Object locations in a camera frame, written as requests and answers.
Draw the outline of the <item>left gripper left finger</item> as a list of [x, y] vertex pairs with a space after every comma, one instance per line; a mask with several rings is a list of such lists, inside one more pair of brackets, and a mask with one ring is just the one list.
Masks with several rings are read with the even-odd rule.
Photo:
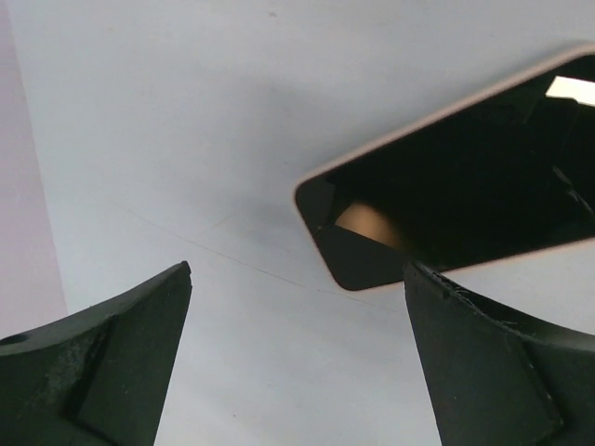
[[2, 339], [2, 444], [154, 444], [191, 294], [181, 262]]

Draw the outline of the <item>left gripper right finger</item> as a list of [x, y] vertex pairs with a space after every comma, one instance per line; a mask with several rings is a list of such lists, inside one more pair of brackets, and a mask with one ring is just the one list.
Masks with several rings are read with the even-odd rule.
[[542, 321], [419, 264], [408, 264], [403, 277], [442, 444], [593, 444], [593, 335]]

